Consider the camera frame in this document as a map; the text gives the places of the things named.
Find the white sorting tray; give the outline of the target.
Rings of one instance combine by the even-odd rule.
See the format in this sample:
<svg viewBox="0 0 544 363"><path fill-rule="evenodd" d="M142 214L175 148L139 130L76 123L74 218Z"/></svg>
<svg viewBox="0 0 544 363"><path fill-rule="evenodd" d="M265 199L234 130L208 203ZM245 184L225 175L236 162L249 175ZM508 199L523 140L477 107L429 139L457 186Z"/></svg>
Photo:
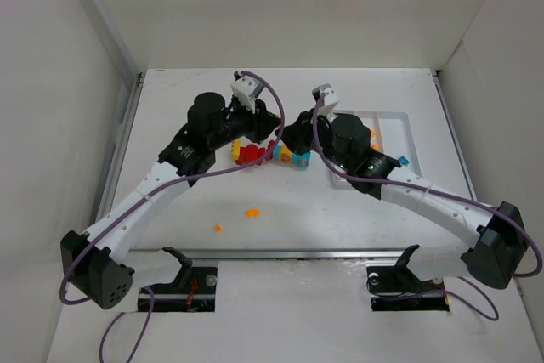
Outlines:
<svg viewBox="0 0 544 363"><path fill-rule="evenodd" d="M407 167L410 171L422 176L417 149L413 139L409 117L404 112L397 111L349 111L334 110L328 119L332 121L341 115L357 116L362 123L377 133L371 138L371 147L388 156L398 159L404 156L410 161Z"/></svg>

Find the red rounded lego assembly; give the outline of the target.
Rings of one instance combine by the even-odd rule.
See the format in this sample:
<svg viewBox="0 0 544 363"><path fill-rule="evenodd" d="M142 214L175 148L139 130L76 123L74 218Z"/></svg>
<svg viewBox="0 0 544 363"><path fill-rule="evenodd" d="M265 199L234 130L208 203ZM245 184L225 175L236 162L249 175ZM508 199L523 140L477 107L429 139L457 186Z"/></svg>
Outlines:
<svg viewBox="0 0 544 363"><path fill-rule="evenodd" d="M266 151L267 149L265 147L254 144L242 145L240 160L236 164L241 166L260 158L260 161L258 162L258 165L260 166L263 161L269 162L273 159L273 154L265 155Z"/></svg>

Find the teal 2x2 lego brick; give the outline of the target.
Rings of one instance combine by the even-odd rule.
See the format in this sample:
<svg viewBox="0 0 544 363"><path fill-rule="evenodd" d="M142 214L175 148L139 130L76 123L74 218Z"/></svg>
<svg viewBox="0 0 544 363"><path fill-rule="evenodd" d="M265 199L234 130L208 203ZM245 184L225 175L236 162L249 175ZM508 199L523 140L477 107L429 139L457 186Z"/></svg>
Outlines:
<svg viewBox="0 0 544 363"><path fill-rule="evenodd" d="M410 161L405 158L404 156L401 156L399 158L399 163L402 165L402 166L408 166L410 164Z"/></svg>

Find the orange lego pile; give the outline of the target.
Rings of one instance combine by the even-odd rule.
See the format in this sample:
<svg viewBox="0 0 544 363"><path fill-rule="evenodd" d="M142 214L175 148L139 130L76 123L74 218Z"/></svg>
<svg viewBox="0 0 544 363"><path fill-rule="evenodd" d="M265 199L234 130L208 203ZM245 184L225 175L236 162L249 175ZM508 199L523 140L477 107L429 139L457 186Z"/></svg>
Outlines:
<svg viewBox="0 0 544 363"><path fill-rule="evenodd" d="M245 216L248 217L248 218L256 218L260 215L260 211L255 209L255 208L252 208L252 209L248 209L246 212L245 212Z"/></svg>

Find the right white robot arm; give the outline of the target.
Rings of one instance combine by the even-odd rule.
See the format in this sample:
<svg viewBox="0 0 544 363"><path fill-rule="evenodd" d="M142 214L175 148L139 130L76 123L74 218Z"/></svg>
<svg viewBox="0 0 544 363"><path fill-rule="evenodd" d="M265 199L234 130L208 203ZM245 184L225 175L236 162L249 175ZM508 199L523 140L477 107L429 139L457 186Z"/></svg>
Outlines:
<svg viewBox="0 0 544 363"><path fill-rule="evenodd" d="M529 246L514 205L504 201L492 208L454 200L374 149L370 129L351 114L328 120L304 111L281 139L297 155L321 151L355 190L410 210L457 237L450 247L410 245L395 264L370 267L369 276L378 279L383 292L420 292L424 282L446 276L471 276L502 290L514 277Z"/></svg>

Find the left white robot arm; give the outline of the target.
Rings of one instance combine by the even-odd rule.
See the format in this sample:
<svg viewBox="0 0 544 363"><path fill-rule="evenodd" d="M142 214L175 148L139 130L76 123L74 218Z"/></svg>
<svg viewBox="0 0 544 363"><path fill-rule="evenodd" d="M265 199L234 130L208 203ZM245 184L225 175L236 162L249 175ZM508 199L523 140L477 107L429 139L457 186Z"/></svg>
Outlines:
<svg viewBox="0 0 544 363"><path fill-rule="evenodd" d="M284 127L284 113L270 112L263 100L252 95L235 92L225 100L214 92L198 94L188 109L187 123L135 190L82 233L71 230L62 238L60 302L72 305L92 301L101 309L111 309L132 285L183 288L192 262L180 251L165 247L159 252L159 262L134 268L125 263L130 249L172 201L199 179L215 176L211 168L218 149L241 137L261 143ZM67 298L69 285L83 293L83 298Z"/></svg>

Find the yellow 2x4 lego brick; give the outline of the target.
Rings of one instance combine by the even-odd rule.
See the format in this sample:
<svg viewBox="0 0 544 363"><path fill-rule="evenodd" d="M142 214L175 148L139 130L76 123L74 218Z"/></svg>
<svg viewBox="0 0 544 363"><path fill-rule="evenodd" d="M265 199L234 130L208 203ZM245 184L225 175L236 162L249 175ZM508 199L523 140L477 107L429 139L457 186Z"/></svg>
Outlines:
<svg viewBox="0 0 544 363"><path fill-rule="evenodd" d="M240 160L240 156L241 156L241 140L235 139L231 143L230 157L235 163L237 163Z"/></svg>

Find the teal and yellow lego assembly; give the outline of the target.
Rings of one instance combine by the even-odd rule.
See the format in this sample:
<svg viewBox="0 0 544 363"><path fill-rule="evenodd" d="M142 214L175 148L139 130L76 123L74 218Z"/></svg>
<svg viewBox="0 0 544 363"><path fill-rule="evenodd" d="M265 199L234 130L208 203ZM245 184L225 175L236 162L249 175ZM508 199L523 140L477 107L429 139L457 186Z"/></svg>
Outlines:
<svg viewBox="0 0 544 363"><path fill-rule="evenodd" d="M293 165L295 167L306 168L311 159L311 153L295 154L285 145L277 145L273 152L273 158L283 164Z"/></svg>

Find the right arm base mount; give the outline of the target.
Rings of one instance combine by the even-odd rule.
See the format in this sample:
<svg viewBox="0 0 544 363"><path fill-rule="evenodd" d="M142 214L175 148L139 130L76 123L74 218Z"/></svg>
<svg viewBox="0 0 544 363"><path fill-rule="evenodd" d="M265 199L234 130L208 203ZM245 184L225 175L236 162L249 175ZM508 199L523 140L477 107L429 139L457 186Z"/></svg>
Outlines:
<svg viewBox="0 0 544 363"><path fill-rule="evenodd" d="M443 285L421 281L407 265L418 245L407 247L392 264L369 262L366 266L366 289L371 294L373 312L449 312Z"/></svg>

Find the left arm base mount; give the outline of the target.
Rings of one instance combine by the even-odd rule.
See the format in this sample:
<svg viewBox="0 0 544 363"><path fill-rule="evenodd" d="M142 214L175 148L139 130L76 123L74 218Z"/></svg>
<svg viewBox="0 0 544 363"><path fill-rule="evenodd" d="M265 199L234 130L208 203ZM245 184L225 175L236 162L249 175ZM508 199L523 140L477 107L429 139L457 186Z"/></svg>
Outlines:
<svg viewBox="0 0 544 363"><path fill-rule="evenodd" d="M218 266L193 261L173 247L137 255L133 286L139 290L137 311L212 313Z"/></svg>

